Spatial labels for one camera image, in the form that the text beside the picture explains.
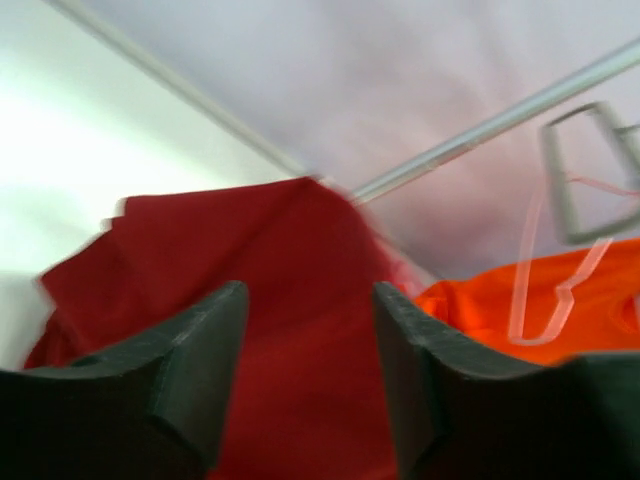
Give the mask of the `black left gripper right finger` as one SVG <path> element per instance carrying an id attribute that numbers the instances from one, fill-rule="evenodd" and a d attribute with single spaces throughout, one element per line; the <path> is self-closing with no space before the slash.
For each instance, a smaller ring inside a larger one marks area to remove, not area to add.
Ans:
<path id="1" fill-rule="evenodd" d="M 639 356 L 552 366 L 502 354 L 373 291 L 398 474 L 403 479 L 635 479 Z"/>

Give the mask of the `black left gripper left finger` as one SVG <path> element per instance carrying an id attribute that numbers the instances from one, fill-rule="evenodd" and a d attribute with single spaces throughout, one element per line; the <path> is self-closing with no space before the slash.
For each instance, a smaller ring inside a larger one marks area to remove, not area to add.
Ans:
<path id="1" fill-rule="evenodd" d="M 5 479 L 202 479 L 217 462 L 248 290 L 188 310 L 67 367 L 1 374 Z"/>

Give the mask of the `dark red t shirt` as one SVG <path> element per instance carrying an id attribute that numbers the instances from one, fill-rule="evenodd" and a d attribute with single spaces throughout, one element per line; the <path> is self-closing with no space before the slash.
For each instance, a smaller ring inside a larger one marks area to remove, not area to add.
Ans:
<path id="1" fill-rule="evenodd" d="M 46 272 L 29 368 L 123 340 L 224 283 L 249 290 L 216 479 L 392 479 L 372 286 L 394 268 L 355 208 L 309 178 L 128 198 Z"/>

